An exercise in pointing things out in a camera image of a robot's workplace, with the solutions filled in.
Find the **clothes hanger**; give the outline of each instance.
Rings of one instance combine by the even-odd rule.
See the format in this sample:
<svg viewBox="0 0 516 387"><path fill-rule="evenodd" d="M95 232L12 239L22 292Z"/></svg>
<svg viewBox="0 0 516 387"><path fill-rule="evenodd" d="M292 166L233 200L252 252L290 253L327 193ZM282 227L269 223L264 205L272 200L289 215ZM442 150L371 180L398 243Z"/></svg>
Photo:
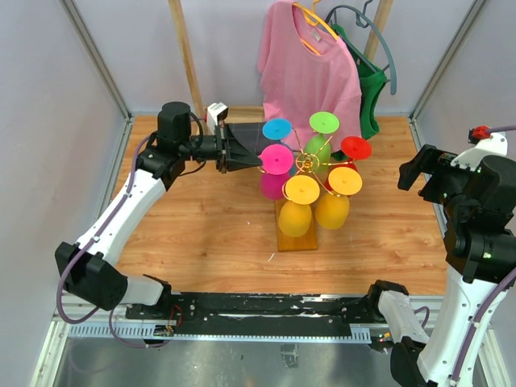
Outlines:
<svg viewBox="0 0 516 387"><path fill-rule="evenodd" d="M378 70L372 65L371 61L368 58L366 58L364 54L360 52L360 50L356 48L346 36L340 34L339 36L340 39L342 39L344 43L347 45L347 48L349 48L350 51L353 51L360 58L360 60L362 60L374 73L378 73Z"/></svg>
<svg viewBox="0 0 516 387"><path fill-rule="evenodd" d="M315 13L315 4L317 4L317 3L318 3L318 2L320 2L320 1L321 1L321 0L314 0L314 2L312 2L312 14L314 14L314 13ZM313 27L315 27L315 26L317 26L317 25L319 24L319 22L318 22L317 20L316 20L316 21L313 21L312 19L310 19L310 16L309 16L307 13L305 13L305 20L306 20L306 22L307 22L309 25L311 25L311 26L313 26Z"/></svg>
<svg viewBox="0 0 516 387"><path fill-rule="evenodd" d="M314 1L314 4L312 5L312 8L315 10L315 4L320 2L321 0L315 0ZM308 8L306 8L305 6L302 6L301 4L299 4L298 2L294 2L293 3L293 6L296 6L297 8L300 8L301 10L303 10L304 14L305 14L305 20L308 22L309 25L311 26L317 26L317 25L321 25L323 26L327 31L328 33L333 36L335 38L335 40L339 40L339 36L337 34L335 34L335 32L331 29L330 26L328 26L321 18L319 18L312 10L309 10ZM301 38L301 41L303 42L303 44L305 44L305 46L311 50L314 54L316 55L321 55L320 52L318 52L312 45L310 45L308 42L306 42L303 38Z"/></svg>
<svg viewBox="0 0 516 387"><path fill-rule="evenodd" d="M363 20L365 20L367 22L367 24L371 27L371 29L375 32L375 34L377 34L378 39L380 40L381 46L383 47L383 49L385 51L385 55L387 56L387 61L389 62L389 64L387 64L381 71L385 71L387 69L390 69L390 79L387 82L390 82L390 94L391 95L395 95L396 90L397 90L396 67L394 66L394 59L393 59L393 56L390 53L389 46L387 45L387 42L385 42L385 39L384 39L383 35L381 34L380 30L378 30L377 26L371 21L371 19L368 18L366 15L364 15L362 12L360 12L359 10L357 10L356 8L354 8L352 6L345 6L345 5L334 6L331 9L331 11L328 13L328 16L326 17L325 23L329 23L330 22L331 16L333 14L336 14L336 11L339 8L346 8L348 10L352 10L353 12L355 12L355 14L357 14ZM367 60L367 58L364 57L364 59L362 59L362 57L364 57L364 56L363 55L359 56L359 58L361 60L364 60L366 63L370 63L370 61Z"/></svg>
<svg viewBox="0 0 516 387"><path fill-rule="evenodd" d="M364 3L364 8L362 8L362 13L365 15L365 13L367 12L368 10L368 5L372 3L372 0L368 0L367 2ZM362 28L367 28L369 27L369 23L366 23L366 24L363 24L362 23L362 20L360 20L360 15L358 14L355 14L355 18L356 18L356 22L355 24L358 26L358 27L362 27Z"/></svg>

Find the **pink cup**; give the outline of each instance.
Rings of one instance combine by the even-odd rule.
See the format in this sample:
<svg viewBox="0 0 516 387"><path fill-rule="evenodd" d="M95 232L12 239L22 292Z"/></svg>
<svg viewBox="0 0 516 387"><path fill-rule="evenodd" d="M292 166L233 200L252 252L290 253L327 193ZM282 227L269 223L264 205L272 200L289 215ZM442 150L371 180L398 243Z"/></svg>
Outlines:
<svg viewBox="0 0 516 387"><path fill-rule="evenodd" d="M262 194L271 200L280 200L283 198L283 185L290 179L290 174L271 175L270 173L262 173L260 187Z"/></svg>
<svg viewBox="0 0 516 387"><path fill-rule="evenodd" d="M293 165L293 153L285 145L269 145L260 155L265 172L272 175L287 173Z"/></svg>

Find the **red clip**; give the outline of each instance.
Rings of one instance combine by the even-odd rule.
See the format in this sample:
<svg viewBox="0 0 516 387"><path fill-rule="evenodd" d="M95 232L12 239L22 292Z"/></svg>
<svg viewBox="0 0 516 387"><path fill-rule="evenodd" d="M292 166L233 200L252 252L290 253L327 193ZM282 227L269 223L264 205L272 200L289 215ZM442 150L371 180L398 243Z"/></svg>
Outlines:
<svg viewBox="0 0 516 387"><path fill-rule="evenodd" d="M488 139L491 135L486 133L489 129L486 125L482 125L481 127L476 127L473 129L472 137L475 139Z"/></svg>

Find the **orange hanger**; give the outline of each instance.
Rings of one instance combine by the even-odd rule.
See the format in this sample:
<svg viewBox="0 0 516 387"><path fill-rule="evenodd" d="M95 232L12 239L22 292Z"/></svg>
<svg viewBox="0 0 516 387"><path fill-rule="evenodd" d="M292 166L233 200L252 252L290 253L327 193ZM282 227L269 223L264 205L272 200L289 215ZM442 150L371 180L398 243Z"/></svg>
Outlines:
<svg viewBox="0 0 516 387"><path fill-rule="evenodd" d="M335 40L339 40L339 36L337 34L335 34L333 32L333 30L331 29L330 26L328 26L326 23L324 23L324 21L319 18L316 14L315 14L315 4L317 4L318 2L320 2L321 0L315 0L314 1L314 4L312 4L312 10L309 10L308 8L306 8L305 6L302 6L301 4L299 4L298 2L295 2L293 3L294 6L296 6L297 8L300 8L303 10L304 14L305 14L305 20L306 22L311 25L311 26L317 26L317 25L321 25L323 26L329 33L331 36L333 36L335 38ZM305 46L311 50L314 54L316 55L321 55L314 47L312 47L308 42L306 42L304 39L301 39L301 41L303 42L303 44L305 44Z"/></svg>
<svg viewBox="0 0 516 387"><path fill-rule="evenodd" d="M317 4L318 2L320 2L321 0L314 0L314 2L312 2L312 14L315 13L315 4ZM316 21L313 21L312 19L310 19L310 16L305 13L305 20L306 22L311 25L311 26L317 26L319 24L319 22L316 20Z"/></svg>

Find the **gray hanger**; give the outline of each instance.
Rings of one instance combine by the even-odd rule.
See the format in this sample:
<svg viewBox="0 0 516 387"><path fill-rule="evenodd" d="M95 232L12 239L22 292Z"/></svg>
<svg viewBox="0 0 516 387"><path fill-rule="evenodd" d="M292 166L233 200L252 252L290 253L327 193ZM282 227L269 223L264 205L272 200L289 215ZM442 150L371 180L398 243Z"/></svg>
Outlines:
<svg viewBox="0 0 516 387"><path fill-rule="evenodd" d="M347 48L352 50L359 58L362 60L374 73L378 73L378 70L372 65L371 61L364 56L362 52L358 48L356 48L352 42L350 42L347 37L341 36L337 31L335 31L336 34L340 36L340 39L344 41L344 43L347 45Z"/></svg>
<svg viewBox="0 0 516 387"><path fill-rule="evenodd" d="M368 10L368 5L372 3L372 0L368 0L367 2L364 3L364 8L362 9L362 13L365 15L365 13L367 12ZM366 24L363 24L362 23L362 20L360 20L360 15L358 14L355 14L355 17L356 17L356 25L358 27L362 27L362 28L367 28L369 27L369 23L366 23Z"/></svg>
<svg viewBox="0 0 516 387"><path fill-rule="evenodd" d="M364 4L364 8L367 7L367 5L371 2L372 0L368 0L365 4ZM326 17L326 19L324 20L327 24L330 22L330 19L331 19L331 16L333 14L336 14L336 11L339 9L339 8L346 8L348 10L352 10L353 12L355 12L356 14L356 17L358 18L359 16L364 19L367 24L371 27L371 29L375 32L375 34L377 34L378 36L378 39L380 40L380 43L381 43L381 46L383 47L384 51L385 51L385 55L387 56L387 61L389 62L389 64L387 64L381 71L385 71L387 69L390 69L390 79L387 81L387 82L390 82L390 94L391 95L395 95L396 93L396 90L397 90L397 77L396 77L396 67L394 66L394 59L393 59L393 56L391 55L390 53L390 50L389 50L389 46L387 45L387 42L385 42L385 39L383 37L383 35L381 34L380 30L378 30L377 26L366 16L364 15L364 13L360 12L359 10L357 10L355 7L353 6L345 6L345 5L342 5L342 6L334 6L331 11L328 13L328 16ZM344 40L344 42L348 45L348 47L351 47L350 46L350 43L346 40ZM364 57L364 55L362 55L362 53L358 54L357 52L358 50L353 50L353 52L355 52L357 54L357 56L364 61L364 63L370 63L370 61Z"/></svg>

